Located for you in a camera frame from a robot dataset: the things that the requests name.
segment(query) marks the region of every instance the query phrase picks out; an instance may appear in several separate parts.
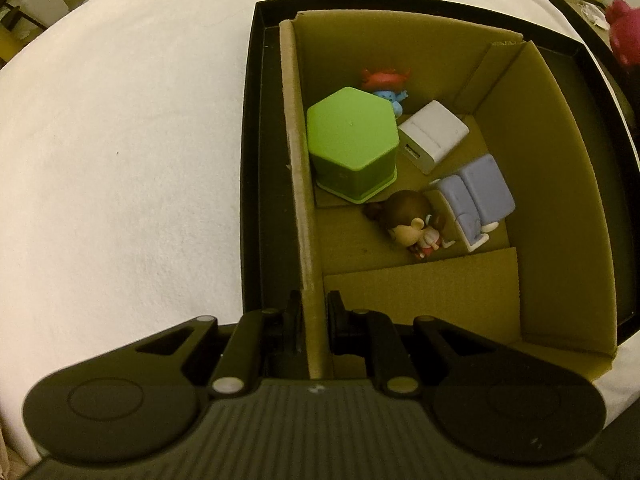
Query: brown hair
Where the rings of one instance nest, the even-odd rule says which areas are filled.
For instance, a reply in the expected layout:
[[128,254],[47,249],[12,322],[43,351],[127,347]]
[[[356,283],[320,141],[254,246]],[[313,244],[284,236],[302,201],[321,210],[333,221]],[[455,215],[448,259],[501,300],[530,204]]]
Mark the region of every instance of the brown hair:
[[[411,225],[414,218],[424,220],[427,215],[433,214],[433,207],[422,193],[403,189],[393,193],[384,202],[366,204],[364,214],[369,220],[377,220],[389,230],[399,225]],[[434,214],[429,224],[439,231],[444,227],[445,219],[442,215]]]

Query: white power adapter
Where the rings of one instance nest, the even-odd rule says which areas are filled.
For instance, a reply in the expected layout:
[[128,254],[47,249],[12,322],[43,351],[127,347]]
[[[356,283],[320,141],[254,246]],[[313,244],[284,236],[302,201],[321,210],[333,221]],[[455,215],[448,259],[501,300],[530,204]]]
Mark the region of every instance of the white power adapter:
[[424,108],[398,126],[400,150],[424,174],[455,148],[469,128],[437,101]]

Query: green hexagonal box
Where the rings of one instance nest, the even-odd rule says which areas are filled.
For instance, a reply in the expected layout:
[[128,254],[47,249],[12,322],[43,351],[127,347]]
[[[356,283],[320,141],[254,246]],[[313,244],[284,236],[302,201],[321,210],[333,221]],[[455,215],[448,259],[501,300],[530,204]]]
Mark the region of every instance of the green hexagonal box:
[[361,204],[396,180],[398,127],[389,101],[345,87],[306,112],[316,184]]

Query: metal screw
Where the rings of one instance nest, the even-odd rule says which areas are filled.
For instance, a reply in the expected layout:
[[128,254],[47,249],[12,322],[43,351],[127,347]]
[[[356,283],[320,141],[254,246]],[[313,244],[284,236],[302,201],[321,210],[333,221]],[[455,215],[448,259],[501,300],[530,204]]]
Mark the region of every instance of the metal screw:
[[211,386],[219,394],[236,394],[244,388],[244,381],[238,377],[220,377]]
[[389,379],[386,382],[386,387],[395,394],[412,394],[418,389],[418,381],[412,377],[399,376]]

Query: cardboard divider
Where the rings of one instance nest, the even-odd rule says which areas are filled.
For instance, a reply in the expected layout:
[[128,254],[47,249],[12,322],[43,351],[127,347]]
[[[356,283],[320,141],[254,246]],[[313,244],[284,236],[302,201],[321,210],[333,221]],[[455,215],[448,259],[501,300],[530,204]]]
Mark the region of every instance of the cardboard divider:
[[475,113],[509,184],[525,340],[616,351],[607,225],[591,161],[562,92],[532,43]]
[[314,193],[311,167],[306,147],[305,113],[302,106],[296,40],[291,22],[280,26],[280,52],[287,62],[282,63],[282,92],[289,144],[293,200],[298,226],[298,251],[303,315],[305,319],[306,351],[311,379],[332,375],[329,338],[326,330],[322,270],[316,235]]

